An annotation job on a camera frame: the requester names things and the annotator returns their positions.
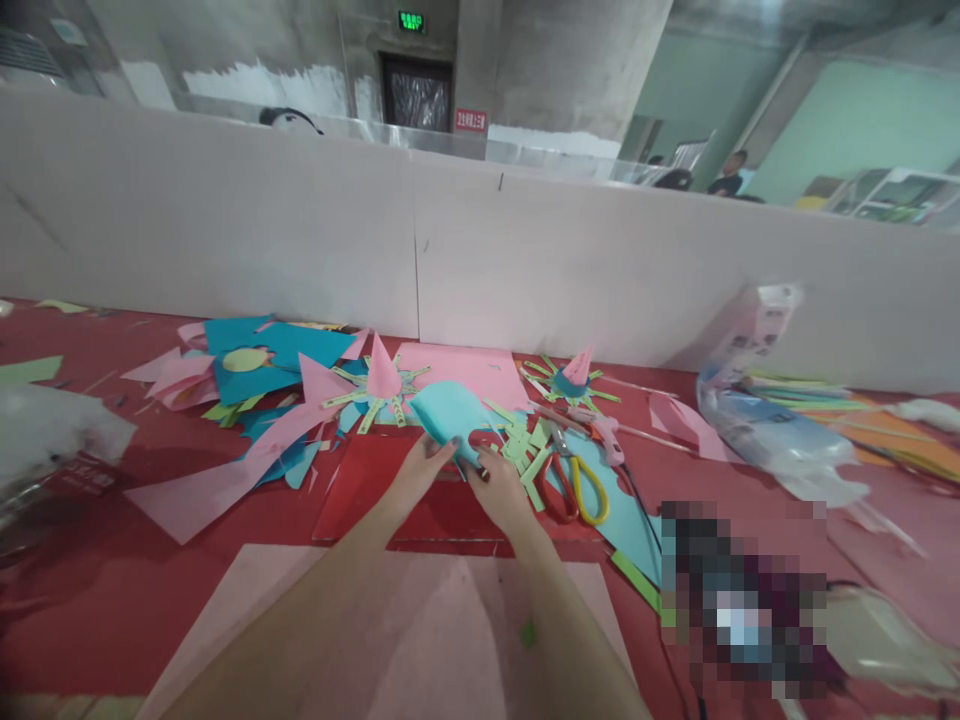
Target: yellow-handled scissors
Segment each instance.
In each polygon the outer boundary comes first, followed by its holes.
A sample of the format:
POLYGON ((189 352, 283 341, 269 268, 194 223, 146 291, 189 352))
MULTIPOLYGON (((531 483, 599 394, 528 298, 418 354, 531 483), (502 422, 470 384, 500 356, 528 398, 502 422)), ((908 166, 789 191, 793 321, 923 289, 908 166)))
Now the yellow-handled scissors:
POLYGON ((597 478, 596 473, 594 473, 593 470, 590 469, 590 466, 583 461, 583 458, 581 458, 579 455, 576 455, 567 446, 567 441, 563 437, 563 430, 560 428, 560 426, 555 422, 551 422, 550 426, 550 434, 553 437, 554 452, 550 454, 547 462, 543 464, 543 468, 540 470, 538 475, 538 479, 540 481, 540 495, 543 498, 544 504, 559 522, 570 523, 576 520, 578 517, 582 517, 583 521, 587 523, 587 525, 602 525, 604 522, 606 522, 607 516, 610 514, 610 501, 607 498, 607 491, 604 489, 603 485, 600 484, 600 480, 597 478), (564 459, 569 460, 570 462, 570 476, 572 478, 572 482, 567 479, 567 475, 563 471, 562 460, 564 459), (557 473, 557 477, 560 479, 560 484, 563 486, 564 495, 566 496, 566 507, 563 510, 558 509, 556 506, 550 503, 548 499, 550 495, 546 492, 546 486, 548 484, 547 472, 551 466, 553 467, 554 472, 557 473), (597 492, 597 497, 600 498, 600 512, 596 517, 587 512, 587 508, 583 504, 583 492, 580 484, 581 472, 587 476, 587 479, 597 492))

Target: paper hat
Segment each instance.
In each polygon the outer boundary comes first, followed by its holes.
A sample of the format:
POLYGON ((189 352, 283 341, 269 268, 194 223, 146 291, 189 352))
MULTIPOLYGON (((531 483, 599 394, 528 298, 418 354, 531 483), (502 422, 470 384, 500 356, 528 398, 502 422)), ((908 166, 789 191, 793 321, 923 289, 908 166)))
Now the paper hat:
POLYGON ((590 379, 590 360, 593 357, 593 343, 586 350, 577 355, 563 369, 563 376, 572 385, 583 387, 590 379))
POLYGON ((367 379, 367 392, 373 397, 396 397, 403 390, 403 380, 400 373, 387 354, 387 349, 380 340, 380 335, 373 335, 373 350, 370 353, 370 373, 367 379))

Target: exit sign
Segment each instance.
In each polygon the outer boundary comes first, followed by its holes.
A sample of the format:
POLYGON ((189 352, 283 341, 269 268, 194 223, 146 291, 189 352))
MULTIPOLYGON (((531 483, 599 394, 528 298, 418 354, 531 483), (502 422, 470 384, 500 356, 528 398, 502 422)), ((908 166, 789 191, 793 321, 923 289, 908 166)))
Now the exit sign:
POLYGON ((397 15, 400 17, 400 29, 410 32, 425 33, 427 31, 427 21, 420 13, 408 13, 401 10, 397 15))

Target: yellow paper circle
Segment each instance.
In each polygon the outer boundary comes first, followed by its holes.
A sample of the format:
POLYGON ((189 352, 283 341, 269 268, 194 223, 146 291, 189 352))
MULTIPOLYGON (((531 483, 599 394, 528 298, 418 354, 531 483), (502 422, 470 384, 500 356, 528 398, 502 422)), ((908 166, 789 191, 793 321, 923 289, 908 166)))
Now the yellow paper circle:
POLYGON ((223 357, 223 367, 230 372, 250 372, 262 367, 267 361, 267 351, 256 348, 240 348, 223 357))

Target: person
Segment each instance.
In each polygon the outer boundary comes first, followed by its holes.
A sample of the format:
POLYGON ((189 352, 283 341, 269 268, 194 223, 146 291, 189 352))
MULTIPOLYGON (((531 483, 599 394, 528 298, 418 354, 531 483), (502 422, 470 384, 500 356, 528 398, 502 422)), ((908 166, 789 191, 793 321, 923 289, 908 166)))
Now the person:
MULTIPOLYGON (((335 646, 341 617, 373 583, 371 565, 456 449, 455 442, 440 448, 424 434, 377 504, 214 658, 163 719, 298 718, 311 680, 324 662, 337 661, 328 649, 335 646)), ((487 448, 477 451, 488 477, 472 466, 464 472, 480 506, 513 546, 525 577, 553 717, 650 718, 533 514, 516 468, 487 448)))
POLYGON ((723 164, 723 177, 719 177, 710 183, 707 188, 707 195, 717 195, 719 197, 734 197, 743 185, 743 178, 740 176, 740 169, 747 163, 747 151, 737 150, 733 155, 727 158, 723 164))

